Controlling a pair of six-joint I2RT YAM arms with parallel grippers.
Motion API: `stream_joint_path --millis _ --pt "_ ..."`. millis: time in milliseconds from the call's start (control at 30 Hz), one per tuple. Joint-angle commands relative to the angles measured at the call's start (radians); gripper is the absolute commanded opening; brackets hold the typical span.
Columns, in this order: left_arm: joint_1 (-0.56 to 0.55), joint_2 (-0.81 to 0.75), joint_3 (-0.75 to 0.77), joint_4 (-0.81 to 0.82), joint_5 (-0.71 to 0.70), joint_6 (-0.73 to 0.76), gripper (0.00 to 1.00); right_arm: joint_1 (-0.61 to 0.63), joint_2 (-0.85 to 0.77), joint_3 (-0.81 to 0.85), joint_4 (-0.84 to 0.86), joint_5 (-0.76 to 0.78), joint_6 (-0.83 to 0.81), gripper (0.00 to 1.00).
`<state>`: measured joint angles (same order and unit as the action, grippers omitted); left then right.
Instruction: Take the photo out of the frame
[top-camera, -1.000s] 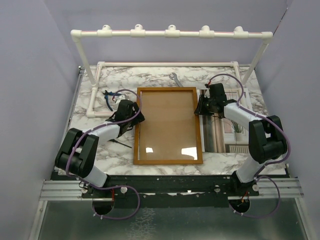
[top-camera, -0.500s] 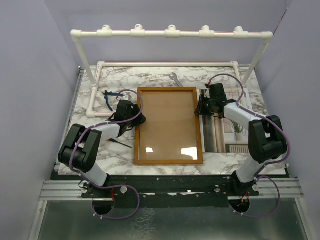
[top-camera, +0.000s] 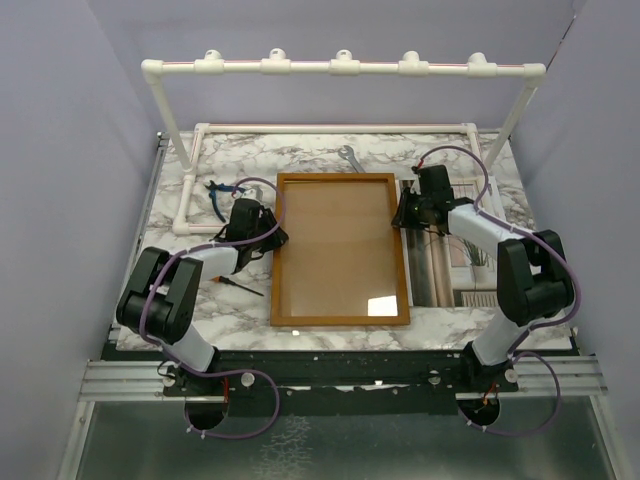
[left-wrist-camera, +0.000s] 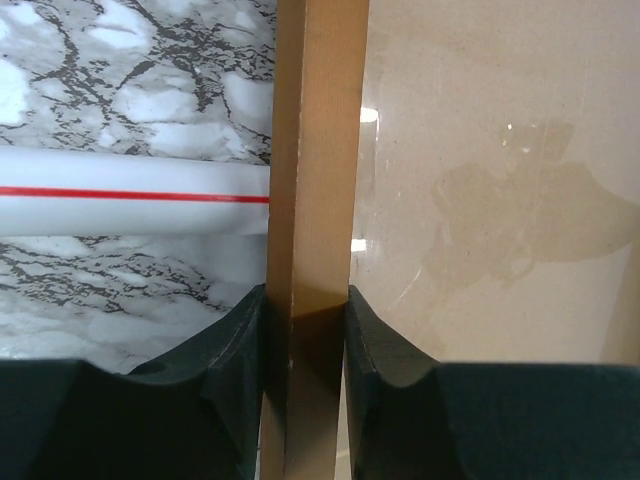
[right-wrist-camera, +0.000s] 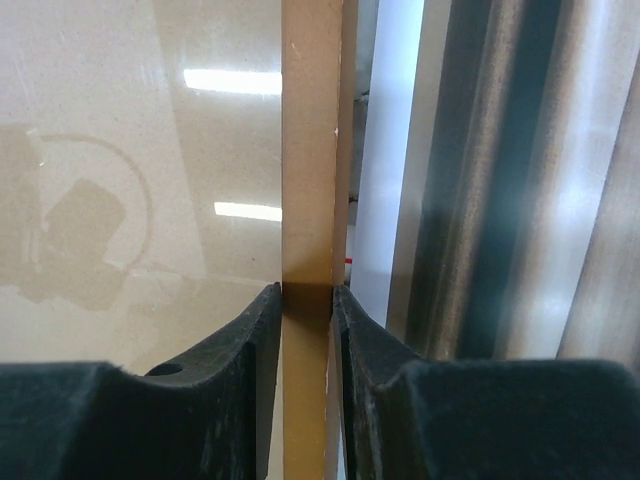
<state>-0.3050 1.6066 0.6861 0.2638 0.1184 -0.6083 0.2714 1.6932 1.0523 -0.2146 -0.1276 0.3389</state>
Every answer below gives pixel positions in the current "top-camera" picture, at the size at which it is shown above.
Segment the plant window photo print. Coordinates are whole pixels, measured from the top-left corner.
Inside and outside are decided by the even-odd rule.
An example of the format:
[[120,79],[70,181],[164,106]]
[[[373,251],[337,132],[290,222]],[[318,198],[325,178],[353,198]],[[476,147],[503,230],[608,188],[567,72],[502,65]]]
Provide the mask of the plant window photo print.
[[497,268],[475,245],[455,236],[402,232],[411,302],[429,308],[495,308]]

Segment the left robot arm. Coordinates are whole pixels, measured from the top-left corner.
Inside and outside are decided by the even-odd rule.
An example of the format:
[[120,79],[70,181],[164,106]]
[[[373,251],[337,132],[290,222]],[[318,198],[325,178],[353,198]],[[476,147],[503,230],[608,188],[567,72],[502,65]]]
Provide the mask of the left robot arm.
[[211,242],[174,254],[143,249],[117,304],[116,320],[181,364],[195,392],[210,394],[220,385],[221,371],[214,364],[216,347],[192,325],[200,284],[236,274],[287,241],[271,209],[241,198]]

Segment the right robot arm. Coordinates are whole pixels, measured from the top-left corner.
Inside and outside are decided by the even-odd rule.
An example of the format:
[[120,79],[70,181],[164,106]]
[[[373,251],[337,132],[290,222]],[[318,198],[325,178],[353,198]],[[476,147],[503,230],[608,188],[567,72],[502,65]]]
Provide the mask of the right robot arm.
[[530,332],[560,324],[562,310],[579,307],[580,288],[556,232],[519,228],[483,210],[478,199],[455,197],[443,165],[413,171],[417,179],[402,190],[392,225],[456,236],[496,262],[498,310],[459,367],[461,383],[481,391]]

